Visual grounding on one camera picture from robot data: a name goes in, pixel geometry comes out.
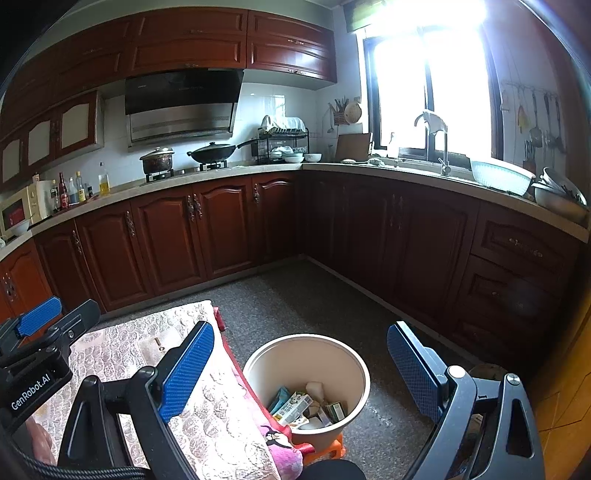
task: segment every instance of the cutting board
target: cutting board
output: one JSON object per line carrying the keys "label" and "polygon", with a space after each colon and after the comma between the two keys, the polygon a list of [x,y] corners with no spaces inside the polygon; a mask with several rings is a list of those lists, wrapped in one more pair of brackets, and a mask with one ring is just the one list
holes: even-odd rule
{"label": "cutting board", "polygon": [[371,148],[372,134],[339,135],[336,141],[335,161],[346,158],[355,161],[367,161]]}

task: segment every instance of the microwave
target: microwave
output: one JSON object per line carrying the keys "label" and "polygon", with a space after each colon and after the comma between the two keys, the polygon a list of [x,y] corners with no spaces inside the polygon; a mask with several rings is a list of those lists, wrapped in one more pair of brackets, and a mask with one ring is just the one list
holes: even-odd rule
{"label": "microwave", "polygon": [[9,239],[14,236],[12,229],[16,224],[31,219],[31,224],[35,225],[52,211],[51,181],[31,183],[0,203],[0,233],[4,239]]}

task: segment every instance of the faucet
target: faucet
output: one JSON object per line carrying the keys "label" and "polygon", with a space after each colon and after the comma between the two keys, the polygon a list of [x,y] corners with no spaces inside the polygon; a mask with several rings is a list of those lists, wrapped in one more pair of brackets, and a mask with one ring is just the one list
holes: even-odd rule
{"label": "faucet", "polygon": [[[441,162],[441,175],[447,177],[452,172],[452,168],[449,166],[449,159],[447,158],[447,125],[439,115],[435,114],[431,110],[423,110],[423,113],[421,113],[421,115],[419,115],[414,121],[415,127],[417,126],[418,121],[421,118],[423,118],[425,120],[425,123],[427,124],[427,135],[432,134],[433,137],[435,137],[437,135],[437,132],[443,132],[443,160],[441,158],[438,158],[438,160],[439,162]],[[431,157],[429,145],[430,142],[427,141],[427,161]]]}

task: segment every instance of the trash can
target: trash can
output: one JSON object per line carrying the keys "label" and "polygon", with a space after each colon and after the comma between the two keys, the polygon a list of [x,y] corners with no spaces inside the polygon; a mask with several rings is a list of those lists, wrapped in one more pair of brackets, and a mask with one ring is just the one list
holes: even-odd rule
{"label": "trash can", "polygon": [[347,416],[317,430],[293,430],[293,443],[310,443],[321,452],[359,414],[369,396],[369,371],[361,357],[338,340],[321,335],[289,335],[266,343],[254,352],[243,369],[261,403],[268,406],[277,391],[305,390],[311,381],[322,382],[328,402],[340,401]]}

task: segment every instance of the gray floor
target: gray floor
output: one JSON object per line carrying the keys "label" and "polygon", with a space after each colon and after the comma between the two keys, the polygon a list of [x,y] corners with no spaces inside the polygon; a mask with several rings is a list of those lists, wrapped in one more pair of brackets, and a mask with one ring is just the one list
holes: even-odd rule
{"label": "gray floor", "polygon": [[[344,431],[346,458],[371,480],[404,476],[433,424],[418,412],[388,354],[386,332],[398,319],[395,314],[320,267],[299,261],[108,323],[206,299],[220,307],[228,327],[226,338],[241,365],[264,343],[293,333],[331,336],[355,349],[372,382],[365,408]],[[418,334],[448,365],[470,367],[454,352]]]}

